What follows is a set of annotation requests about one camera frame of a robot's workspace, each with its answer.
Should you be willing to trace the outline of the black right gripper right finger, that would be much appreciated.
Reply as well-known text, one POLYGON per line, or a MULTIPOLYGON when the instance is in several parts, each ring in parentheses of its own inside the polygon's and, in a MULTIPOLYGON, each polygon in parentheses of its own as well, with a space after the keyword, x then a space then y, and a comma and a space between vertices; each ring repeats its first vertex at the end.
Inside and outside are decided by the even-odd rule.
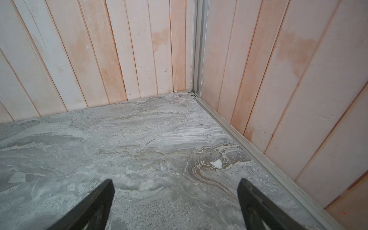
POLYGON ((245 178, 239 182, 237 196, 248 230, 305 229, 245 178))

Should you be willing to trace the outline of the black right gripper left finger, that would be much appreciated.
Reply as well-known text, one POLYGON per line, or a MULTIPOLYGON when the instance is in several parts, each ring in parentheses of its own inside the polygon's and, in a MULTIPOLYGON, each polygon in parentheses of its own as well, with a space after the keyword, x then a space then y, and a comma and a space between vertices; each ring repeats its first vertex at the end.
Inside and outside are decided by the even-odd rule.
POLYGON ((49 230, 104 230, 112 207, 115 188, 106 179, 49 230))

